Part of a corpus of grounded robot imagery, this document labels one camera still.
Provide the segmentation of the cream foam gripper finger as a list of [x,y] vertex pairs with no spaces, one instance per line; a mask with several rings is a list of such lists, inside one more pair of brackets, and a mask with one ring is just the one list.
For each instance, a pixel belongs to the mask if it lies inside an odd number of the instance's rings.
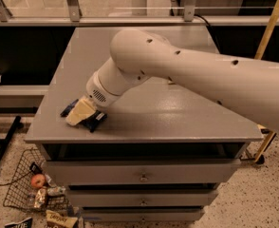
[[82,97],[68,113],[65,120],[74,126],[93,115],[95,111],[93,103],[87,97]]

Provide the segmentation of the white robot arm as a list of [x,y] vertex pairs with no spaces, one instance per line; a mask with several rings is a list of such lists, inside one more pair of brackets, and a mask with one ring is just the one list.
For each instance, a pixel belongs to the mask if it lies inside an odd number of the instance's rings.
[[68,124],[103,115],[127,90],[159,77],[279,133],[279,63],[175,47],[137,29],[117,32],[109,52],[73,103]]

